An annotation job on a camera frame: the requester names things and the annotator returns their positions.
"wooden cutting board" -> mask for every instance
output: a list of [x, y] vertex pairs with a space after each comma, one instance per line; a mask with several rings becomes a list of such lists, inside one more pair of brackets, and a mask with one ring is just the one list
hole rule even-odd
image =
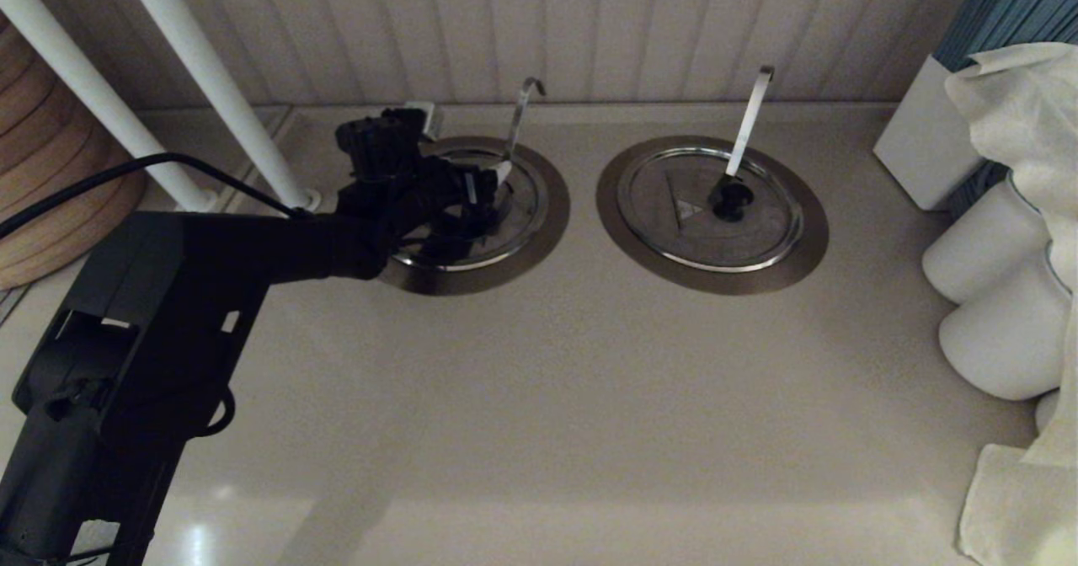
[[[0, 221], [127, 160], [127, 152], [0, 14]], [[144, 171], [127, 175], [0, 240], [0, 290], [31, 282], [81, 257], [127, 217], [144, 188]]]

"white cup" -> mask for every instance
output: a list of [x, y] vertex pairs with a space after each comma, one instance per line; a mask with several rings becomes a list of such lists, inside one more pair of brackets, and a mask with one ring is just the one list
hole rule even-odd
[[1070, 290], [1052, 270], [1051, 245], [1020, 260], [996, 286], [940, 321], [940, 347], [966, 381], [1005, 400], [1060, 386]]
[[925, 277], [951, 302], [967, 302], [999, 281], [1051, 239], [1036, 206], [1014, 187], [1013, 171], [986, 191], [921, 259]]

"white box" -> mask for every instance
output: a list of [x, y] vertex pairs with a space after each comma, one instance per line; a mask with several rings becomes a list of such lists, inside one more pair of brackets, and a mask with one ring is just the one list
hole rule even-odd
[[943, 89], [951, 71], [931, 55], [872, 152], [922, 210], [946, 208], [946, 197], [984, 162], [969, 143], [969, 125]]

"paper towel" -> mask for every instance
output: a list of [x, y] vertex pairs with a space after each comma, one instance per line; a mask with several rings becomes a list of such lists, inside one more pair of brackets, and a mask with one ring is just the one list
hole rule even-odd
[[[948, 78], [948, 96], [969, 122], [981, 155], [1007, 164], [1015, 187], [1044, 213], [1060, 279], [1078, 287], [1078, 45], [1020, 44], [972, 55], [976, 66]], [[983, 564], [1036, 564], [1037, 534], [1074, 530], [1073, 510], [1036, 522], [1015, 511], [1042, 513], [1045, 500], [1067, 501], [1052, 475], [1032, 469], [1078, 469], [1078, 308], [1072, 298], [1064, 344], [1063, 386], [1055, 415], [1020, 466], [979, 468], [959, 528], [963, 551]], [[997, 447], [981, 453], [982, 464]], [[970, 522], [990, 523], [991, 535]], [[1007, 555], [1006, 561], [986, 556]]]

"beige countertop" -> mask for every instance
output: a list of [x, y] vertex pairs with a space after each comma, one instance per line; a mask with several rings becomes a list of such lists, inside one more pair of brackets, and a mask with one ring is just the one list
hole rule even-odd
[[[332, 132], [369, 110], [292, 110], [278, 140], [305, 187], [347, 182]], [[1032, 413], [940, 353], [952, 305], [920, 259], [946, 220], [871, 154], [889, 110], [764, 109], [750, 147], [812, 187], [830, 246], [801, 282], [733, 298], [628, 259], [595, 188], [640, 140], [732, 139], [740, 106], [535, 106], [521, 143], [572, 206], [554, 252], [469, 296], [274, 287], [238, 416], [189, 444], [147, 564], [969, 563], [953, 542], [977, 454], [1027, 445]], [[510, 114], [447, 108], [443, 136], [503, 137]], [[199, 152], [224, 143], [211, 133], [190, 136]], [[0, 327], [0, 386], [75, 272]], [[20, 425], [0, 406], [0, 451]]]

